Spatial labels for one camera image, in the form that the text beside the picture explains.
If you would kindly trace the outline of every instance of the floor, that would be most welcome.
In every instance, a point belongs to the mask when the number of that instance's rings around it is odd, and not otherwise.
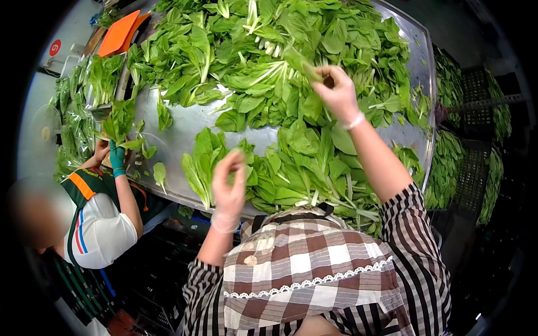
[[[422,23],[432,42],[457,61],[462,69],[501,57],[494,43],[487,42],[480,22],[463,5],[450,0],[386,0]]]

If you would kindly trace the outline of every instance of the white shirt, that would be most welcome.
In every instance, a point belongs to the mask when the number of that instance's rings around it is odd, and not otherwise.
[[[71,203],[75,216],[76,205]],[[109,195],[97,193],[77,214],[72,241],[69,242],[69,232],[65,235],[63,258],[72,263],[67,253],[67,244],[72,244],[80,267],[100,269],[112,264],[137,240],[135,226],[127,215],[118,211]]]

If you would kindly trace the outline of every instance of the red circular sign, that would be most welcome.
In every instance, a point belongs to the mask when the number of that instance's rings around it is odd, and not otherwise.
[[[48,53],[50,56],[54,56],[58,54],[58,51],[60,50],[60,47],[62,46],[62,41],[56,40],[52,42],[51,48],[48,50]]]

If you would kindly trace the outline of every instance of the red and blue stripe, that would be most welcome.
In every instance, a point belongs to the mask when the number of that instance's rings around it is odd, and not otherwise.
[[[84,237],[82,236],[82,223],[84,222],[84,209],[80,209],[79,215],[76,219],[76,228],[75,228],[75,241],[76,246],[79,248],[80,254],[88,253],[86,245],[84,244]]]

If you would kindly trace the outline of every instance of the white lace trim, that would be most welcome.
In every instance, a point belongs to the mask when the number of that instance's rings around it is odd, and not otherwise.
[[[333,282],[333,281],[346,279],[346,278],[358,275],[359,273],[362,273],[362,272],[380,270],[389,261],[392,261],[392,256],[389,256],[387,258],[387,260],[381,260],[380,262],[376,262],[373,265],[368,265],[366,267],[359,267],[359,268],[356,268],[354,270],[350,269],[344,274],[336,273],[334,276],[333,275],[327,275],[323,279],[321,279],[319,277],[316,277],[313,280],[304,280],[301,283],[294,282],[294,283],[292,283],[291,286],[284,285],[284,286],[280,287],[280,289],[273,288],[269,292],[265,291],[265,290],[262,290],[258,294],[256,294],[256,293],[250,293],[250,294],[241,293],[241,294],[238,294],[236,292],[233,292],[233,293],[230,294],[227,291],[224,291],[224,297],[232,297],[232,298],[236,298],[236,299],[240,299],[240,298],[241,299],[250,299],[250,298],[261,298],[261,297],[264,297],[264,296],[269,296],[269,295],[274,295],[274,294],[280,294],[280,293],[287,292],[287,291],[290,291],[290,290],[307,288],[307,287],[319,285],[319,284],[322,284],[322,283],[327,283],[327,282]]]

